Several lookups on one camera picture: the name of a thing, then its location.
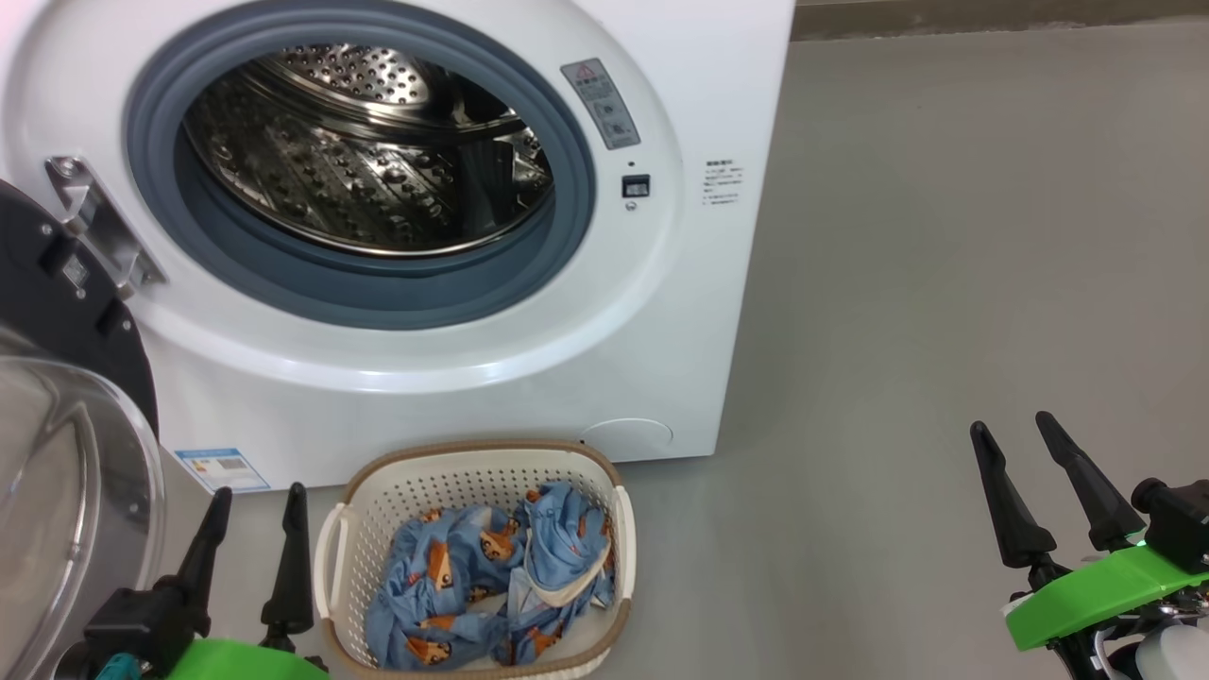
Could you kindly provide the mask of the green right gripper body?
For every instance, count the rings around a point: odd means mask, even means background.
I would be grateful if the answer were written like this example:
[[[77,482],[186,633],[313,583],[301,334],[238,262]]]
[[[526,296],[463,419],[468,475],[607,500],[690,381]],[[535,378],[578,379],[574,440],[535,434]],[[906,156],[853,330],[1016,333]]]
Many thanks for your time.
[[[1048,574],[1003,607],[1020,653],[1057,655],[1071,679],[1207,678],[1207,567],[1145,543]]]

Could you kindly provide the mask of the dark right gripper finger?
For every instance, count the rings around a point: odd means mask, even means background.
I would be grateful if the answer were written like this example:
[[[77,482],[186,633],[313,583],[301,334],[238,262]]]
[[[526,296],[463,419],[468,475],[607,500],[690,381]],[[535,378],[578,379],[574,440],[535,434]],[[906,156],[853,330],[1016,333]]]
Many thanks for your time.
[[[1094,551],[1115,552],[1130,547],[1146,521],[1136,514],[1113,482],[1101,473],[1052,413],[1036,413],[1035,423],[1052,460],[1064,469],[1089,524]]]
[[[993,518],[997,551],[1005,567],[1037,567],[1055,551],[1055,538],[1041,528],[1011,482],[1006,457],[989,427],[980,421],[970,426],[974,457],[979,463],[980,486]]]

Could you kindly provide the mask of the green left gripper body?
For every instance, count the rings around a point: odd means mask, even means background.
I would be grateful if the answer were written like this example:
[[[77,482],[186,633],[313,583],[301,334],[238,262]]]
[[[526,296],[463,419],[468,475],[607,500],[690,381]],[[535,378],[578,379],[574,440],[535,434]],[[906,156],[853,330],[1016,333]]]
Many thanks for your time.
[[[260,647],[233,638],[195,638],[164,679],[329,679],[302,655]]]

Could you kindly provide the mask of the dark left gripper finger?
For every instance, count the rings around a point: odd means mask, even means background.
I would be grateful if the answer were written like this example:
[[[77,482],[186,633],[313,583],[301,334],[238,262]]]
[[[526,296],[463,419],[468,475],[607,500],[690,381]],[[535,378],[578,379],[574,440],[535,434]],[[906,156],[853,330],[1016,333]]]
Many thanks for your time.
[[[297,649],[293,636],[301,636],[316,626],[307,490],[302,483],[289,486],[283,532],[273,590],[261,610],[261,623],[266,626],[261,646],[293,653]]]
[[[199,636],[208,636],[212,632],[209,594],[214,563],[216,551],[229,534],[232,499],[233,492],[229,486],[216,489],[177,574],[163,576],[156,582],[156,590],[168,590],[177,599],[177,606],[184,611],[187,626]]]

